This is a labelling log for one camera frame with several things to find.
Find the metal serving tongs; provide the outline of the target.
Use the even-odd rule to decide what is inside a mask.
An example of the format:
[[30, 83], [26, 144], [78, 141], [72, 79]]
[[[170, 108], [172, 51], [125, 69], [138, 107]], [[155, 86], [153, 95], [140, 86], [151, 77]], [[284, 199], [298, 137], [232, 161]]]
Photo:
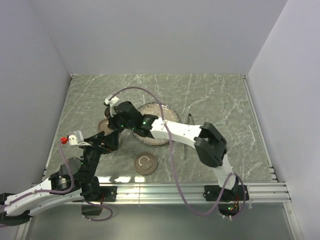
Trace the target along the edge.
[[[186, 122], [186, 124], [187, 124], [187, 125], [189, 125], [189, 124], [194, 125], [194, 124], [195, 124], [195, 123], [194, 123], [194, 119], [193, 119], [191, 113], [189, 113], [188, 116], [187, 116], [187, 122]], [[191, 144], [191, 140], [190, 140], [189, 137], [187, 137], [186, 140], [185, 140], [185, 143], [184, 143], [184, 147], [183, 147], [183, 159], [184, 159], [184, 160], [185, 160], [186, 157], [187, 157], [187, 146], [190, 146], [190, 144]]]

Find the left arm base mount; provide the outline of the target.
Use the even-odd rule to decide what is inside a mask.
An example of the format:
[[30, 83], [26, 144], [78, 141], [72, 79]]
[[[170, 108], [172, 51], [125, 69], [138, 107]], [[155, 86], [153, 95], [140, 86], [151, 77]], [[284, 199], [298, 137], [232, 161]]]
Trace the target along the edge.
[[117, 198], [117, 186], [108, 185], [108, 186], [102, 186], [100, 188], [100, 194], [97, 197], [98, 202], [100, 203], [111, 203], [115, 202]]

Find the brown lid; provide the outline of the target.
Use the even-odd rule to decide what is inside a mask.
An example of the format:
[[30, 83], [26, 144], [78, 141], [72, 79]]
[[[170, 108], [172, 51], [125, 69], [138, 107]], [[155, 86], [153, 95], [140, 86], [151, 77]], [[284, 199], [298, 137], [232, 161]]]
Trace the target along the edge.
[[149, 175], [153, 173], [158, 165], [157, 158], [148, 152], [143, 152], [136, 156], [134, 168], [140, 175]]
[[109, 128], [109, 120], [107, 118], [101, 120], [97, 125], [97, 132], [105, 131], [105, 132], [111, 132], [112, 129]]

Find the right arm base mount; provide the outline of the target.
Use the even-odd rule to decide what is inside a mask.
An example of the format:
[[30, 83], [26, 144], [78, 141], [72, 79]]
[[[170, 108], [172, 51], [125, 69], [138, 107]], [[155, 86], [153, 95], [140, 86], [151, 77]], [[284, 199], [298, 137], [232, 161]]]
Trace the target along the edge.
[[[218, 185], [205, 185], [203, 197], [207, 202], [217, 201], [221, 192], [221, 188]], [[235, 186], [232, 190], [224, 189], [220, 198], [220, 202], [229, 203], [233, 201], [248, 201], [250, 196], [248, 194], [248, 188], [244, 185], [244, 190], [241, 184]]]

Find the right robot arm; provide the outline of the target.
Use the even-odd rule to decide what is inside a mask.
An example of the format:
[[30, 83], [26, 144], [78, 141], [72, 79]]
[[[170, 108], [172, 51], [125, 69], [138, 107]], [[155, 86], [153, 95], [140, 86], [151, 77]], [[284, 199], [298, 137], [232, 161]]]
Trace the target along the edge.
[[229, 163], [227, 141], [211, 123], [191, 125], [141, 114], [131, 102], [120, 101], [117, 97], [106, 98], [104, 104], [110, 129], [129, 129], [142, 138], [164, 139], [192, 147], [201, 163], [213, 169], [218, 181], [217, 198], [230, 202], [239, 197], [240, 179]]

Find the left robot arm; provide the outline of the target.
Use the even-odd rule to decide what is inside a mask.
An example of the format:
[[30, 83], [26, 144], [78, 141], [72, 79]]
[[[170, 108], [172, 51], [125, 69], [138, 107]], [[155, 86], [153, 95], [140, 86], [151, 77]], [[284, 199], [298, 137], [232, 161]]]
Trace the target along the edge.
[[119, 131], [101, 131], [84, 138], [80, 131], [62, 137], [58, 147], [65, 144], [83, 150], [81, 157], [66, 158], [59, 169], [39, 184], [21, 193], [0, 195], [0, 226], [11, 227], [27, 223], [35, 215], [69, 202], [85, 202], [94, 207], [116, 200], [117, 187], [102, 186], [96, 170], [102, 155], [118, 150]]

